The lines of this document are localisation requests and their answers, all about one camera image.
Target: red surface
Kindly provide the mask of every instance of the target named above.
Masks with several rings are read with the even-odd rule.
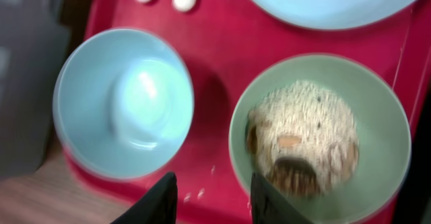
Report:
[[[229,160],[230,117],[241,93],[260,72],[303,53],[340,54],[373,69],[395,86],[414,133],[431,72],[427,67],[431,0],[418,1],[377,24],[342,32],[287,25],[250,0],[198,0],[190,13],[175,11],[171,1],[142,5],[134,0],[94,0],[86,37],[108,28],[134,27],[154,32],[173,45],[189,68],[195,90],[191,131],[167,166],[134,182],[102,180],[69,158],[72,170],[84,184],[135,202],[163,174],[174,171],[179,219],[250,223],[248,196],[236,181]],[[205,193],[198,198],[201,189]],[[188,194],[190,200],[183,202]],[[390,223],[394,206],[395,201],[390,202],[366,223]]]

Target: white rice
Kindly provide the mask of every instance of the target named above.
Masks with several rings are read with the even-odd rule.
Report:
[[[358,136],[352,111],[334,92],[309,81],[297,81],[271,92],[249,118],[256,125],[257,165],[264,175],[276,159],[290,156],[311,164],[323,192],[342,181],[340,157],[347,156],[350,143],[358,144]],[[263,122],[269,126],[259,127]],[[277,144],[280,136],[300,137],[301,143],[283,148]],[[333,146],[341,151],[333,151],[329,159]],[[325,164],[328,161],[338,174],[330,173],[331,168]]]

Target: bowl rim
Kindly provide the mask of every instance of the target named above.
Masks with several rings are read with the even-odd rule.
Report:
[[[383,14],[382,17],[380,17],[380,19],[373,19],[373,20],[368,20],[366,23],[352,23],[350,26],[316,26],[313,23],[301,23],[299,21],[295,21],[295,20],[291,20],[288,16],[283,16],[277,12],[275,12],[274,10],[272,10],[271,8],[269,8],[268,6],[265,6],[261,0],[251,0],[255,5],[257,5],[257,7],[261,8],[263,11],[265,11],[266,13],[268,13],[269,15],[271,15],[272,17],[274,17],[275,19],[278,19],[282,22],[285,22],[287,24],[293,25],[293,26],[298,26],[300,28],[304,28],[304,29],[311,29],[311,30],[322,30],[322,31],[337,31],[337,30],[350,30],[350,29],[355,29],[355,28],[361,28],[364,26],[368,26],[371,24],[375,24],[378,22],[381,22],[389,17],[391,17],[392,15],[395,15],[401,11],[403,11],[405,8],[409,7],[411,4],[415,3],[417,0],[410,0],[409,3],[404,4],[403,6],[401,6],[401,8],[399,9],[392,9],[389,12],[386,12]]]
[[[367,67],[366,65],[363,65],[362,63],[359,63],[358,61],[355,61],[353,59],[349,59],[347,57],[343,57],[340,55],[336,55],[336,54],[329,54],[329,53],[320,53],[320,52],[316,52],[316,53],[306,53],[306,54],[297,54],[294,55],[292,57],[288,57],[286,59],[280,60],[277,63],[269,66],[268,68],[266,68],[264,71],[260,72],[252,81],[251,83],[249,83],[246,87],[246,89],[241,93],[241,96],[239,98],[239,100],[237,101],[236,105],[235,105],[235,109],[234,112],[232,114],[231,120],[230,120],[230,126],[229,126],[229,158],[230,158],[230,163],[231,166],[234,170],[235,173],[235,177],[238,180],[241,188],[246,192],[247,195],[250,196],[250,189],[246,187],[246,181],[243,180],[240,177],[240,171],[237,167],[237,165],[235,164],[235,162],[237,161],[236,156],[233,154],[233,142],[232,142],[232,128],[233,126],[233,122],[234,122],[234,117],[236,116],[236,112],[239,108],[239,105],[241,103],[241,101],[243,101],[244,96],[246,94],[246,92],[254,85],[257,83],[257,80],[264,77],[264,74],[270,72],[270,71],[275,71],[277,70],[278,67],[280,67],[280,65],[284,64],[284,63],[294,63],[292,62],[294,59],[299,59],[299,58],[306,58],[306,57],[314,57],[314,58],[328,58],[328,59],[333,59],[334,61],[338,61],[339,63],[347,63],[349,65],[351,65],[352,67],[356,68],[357,70],[362,71],[363,73],[369,75],[370,77],[374,78],[375,80],[379,81],[382,83],[382,86],[389,91],[390,95],[393,97],[393,99],[395,100],[395,102],[397,103],[399,109],[401,110],[401,113],[404,117],[404,123],[407,129],[407,136],[408,136],[408,146],[407,146],[407,161],[404,163],[403,166],[403,177],[398,179],[398,185],[396,188],[394,188],[391,192],[392,194],[389,195],[389,197],[387,197],[385,199],[385,201],[381,204],[377,204],[372,206],[371,208],[363,211],[363,213],[359,213],[358,215],[356,215],[357,217],[354,217],[352,219],[348,219],[348,220],[342,220],[342,219],[333,219],[333,220],[328,220],[328,221],[318,221],[319,223],[324,223],[324,224],[336,224],[336,223],[356,223],[359,221],[366,221],[369,220],[371,218],[373,218],[375,215],[377,215],[381,210],[383,210],[384,208],[386,208],[390,203],[391,200],[393,200],[399,189],[402,187],[402,185],[404,184],[404,181],[407,177],[407,173],[409,171],[410,168],[410,163],[411,163],[411,132],[410,132],[410,125],[409,125],[409,120],[407,118],[407,115],[405,114],[404,108],[399,100],[399,98],[397,97],[397,95],[395,94],[395,92],[392,90],[392,88],[389,86],[389,84],[377,73],[375,73],[372,69],[370,69],[369,67]]]
[[[187,81],[189,82],[189,87],[190,87],[190,92],[191,92],[191,107],[192,107],[192,112],[191,112],[191,121],[190,124],[187,127],[187,132],[190,131],[190,127],[191,127],[191,123],[193,121],[193,115],[195,113],[194,109],[195,109],[195,92],[193,89],[193,83],[191,81],[191,76],[190,76],[190,72],[189,69],[187,68],[185,62],[183,61],[183,58],[181,58],[181,56],[179,55],[179,53],[174,49],[173,46],[171,46],[169,43],[167,43],[167,41],[165,41],[164,39],[162,39],[161,37],[159,37],[158,35],[148,32],[146,30],[142,30],[139,28],[128,28],[128,27],[118,27],[118,28],[110,28],[104,31],[101,31],[97,34],[94,34],[93,36],[91,36],[90,38],[88,38],[87,40],[83,41],[67,58],[67,60],[65,61],[63,67],[60,70],[59,76],[57,77],[57,81],[55,83],[55,88],[54,88],[54,94],[53,94],[53,121],[54,121],[54,126],[55,126],[55,130],[57,133],[57,136],[60,140],[60,143],[62,144],[62,146],[65,148],[66,152],[68,152],[68,154],[76,161],[76,163],[81,166],[83,169],[90,171],[93,174],[96,174],[99,178],[105,179],[105,180],[109,180],[109,181],[120,181],[120,182],[126,182],[126,181],[130,181],[130,180],[134,180],[137,178],[142,178],[144,176],[148,176],[153,174],[154,172],[162,169],[164,166],[166,166],[173,158],[174,156],[179,152],[180,148],[182,147],[184,141],[182,141],[182,143],[178,146],[178,149],[174,152],[174,154],[172,154],[172,156],[170,156],[169,160],[164,163],[163,165],[161,165],[160,167],[144,173],[144,174],[135,174],[135,175],[130,175],[130,176],[118,176],[115,174],[111,174],[108,172],[105,172],[104,170],[101,170],[96,164],[92,163],[91,160],[86,159],[78,150],[76,147],[73,146],[73,144],[71,144],[69,137],[67,136],[66,132],[65,132],[65,127],[63,126],[63,120],[62,120],[62,116],[60,114],[60,89],[63,83],[63,75],[66,73],[69,63],[73,60],[73,58],[76,56],[76,54],[83,48],[86,46],[86,44],[92,42],[93,40],[95,40],[96,38],[99,38],[101,36],[105,36],[107,34],[114,34],[114,33],[123,33],[123,32],[132,32],[135,34],[141,34],[142,36],[149,36],[153,39],[156,39],[160,42],[163,43],[164,46],[166,46],[167,48],[169,48],[169,50],[171,50],[174,55],[177,57],[177,59],[179,60],[179,62],[182,64],[184,70],[185,70],[185,74],[187,76]]]

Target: light blue plate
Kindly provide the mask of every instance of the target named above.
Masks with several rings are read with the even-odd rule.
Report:
[[[320,30],[355,28],[386,18],[415,0],[253,0],[291,24]]]
[[[108,30],[78,47],[53,100],[62,144],[91,172],[118,180],[167,163],[185,140],[193,108],[191,78],[178,54],[132,29]]]

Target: green bowl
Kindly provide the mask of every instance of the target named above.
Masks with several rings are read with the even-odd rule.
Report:
[[[229,153],[236,177],[249,193],[255,171],[246,150],[247,114],[269,92],[309,80],[335,91],[356,117],[359,162],[352,178],[315,198],[286,200],[315,223],[363,221],[387,203],[403,183],[411,137],[403,107],[375,73],[352,61],[307,55],[282,61],[260,74],[239,99],[229,130]]]

